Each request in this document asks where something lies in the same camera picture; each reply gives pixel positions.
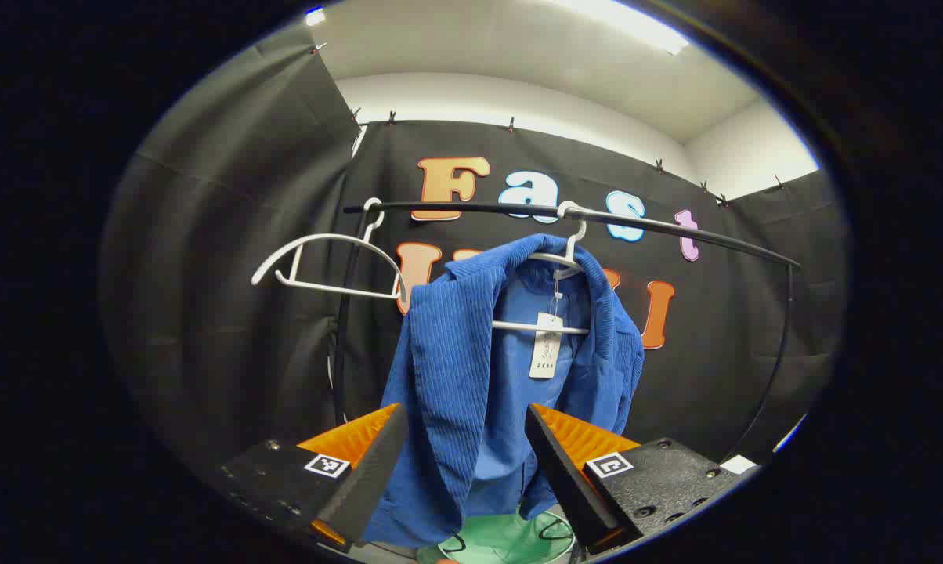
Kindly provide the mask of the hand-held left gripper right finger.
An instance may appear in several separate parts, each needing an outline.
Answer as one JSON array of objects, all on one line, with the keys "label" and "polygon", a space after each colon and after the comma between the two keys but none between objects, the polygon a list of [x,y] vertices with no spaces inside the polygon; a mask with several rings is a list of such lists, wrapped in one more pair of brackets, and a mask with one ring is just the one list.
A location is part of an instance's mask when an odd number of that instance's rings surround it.
[{"label": "hand-held left gripper right finger", "polygon": [[608,559],[693,520],[742,486],[675,439],[636,443],[533,403],[526,438],[584,554]]}]

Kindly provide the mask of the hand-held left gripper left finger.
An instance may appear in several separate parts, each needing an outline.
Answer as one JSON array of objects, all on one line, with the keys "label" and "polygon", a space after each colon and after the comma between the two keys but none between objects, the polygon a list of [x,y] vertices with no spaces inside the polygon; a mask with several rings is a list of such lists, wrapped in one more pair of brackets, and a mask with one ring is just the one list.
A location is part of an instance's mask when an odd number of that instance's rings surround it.
[{"label": "hand-held left gripper left finger", "polygon": [[406,408],[374,413],[294,442],[251,446],[219,467],[222,490],[284,536],[332,549],[361,545],[408,437]]}]

